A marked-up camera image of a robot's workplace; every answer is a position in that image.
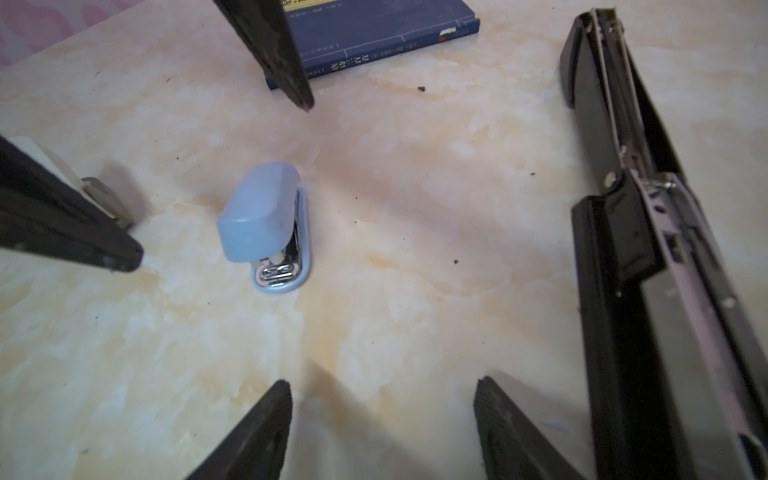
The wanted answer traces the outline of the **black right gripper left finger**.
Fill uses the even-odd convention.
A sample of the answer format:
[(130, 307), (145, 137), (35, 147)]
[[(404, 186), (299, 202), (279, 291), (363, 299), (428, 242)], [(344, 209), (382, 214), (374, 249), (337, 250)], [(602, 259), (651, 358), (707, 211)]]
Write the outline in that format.
[(290, 384), (278, 380), (187, 479), (279, 479), (292, 412)]

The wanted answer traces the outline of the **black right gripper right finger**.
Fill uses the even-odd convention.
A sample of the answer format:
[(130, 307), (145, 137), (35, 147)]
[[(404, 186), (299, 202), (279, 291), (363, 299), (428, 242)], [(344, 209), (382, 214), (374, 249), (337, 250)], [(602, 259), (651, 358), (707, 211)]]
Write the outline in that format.
[(489, 376), (477, 382), (473, 411), (487, 478), (582, 477)]

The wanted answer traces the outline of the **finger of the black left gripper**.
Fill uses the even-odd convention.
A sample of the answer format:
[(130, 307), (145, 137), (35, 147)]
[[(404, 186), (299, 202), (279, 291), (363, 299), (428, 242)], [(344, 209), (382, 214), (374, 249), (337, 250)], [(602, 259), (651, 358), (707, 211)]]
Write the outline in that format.
[(310, 111), (314, 95), (283, 6), (278, 0), (214, 0), (265, 76), (300, 109)]
[(128, 229), (1, 139), (3, 249), (133, 272), (144, 250)]

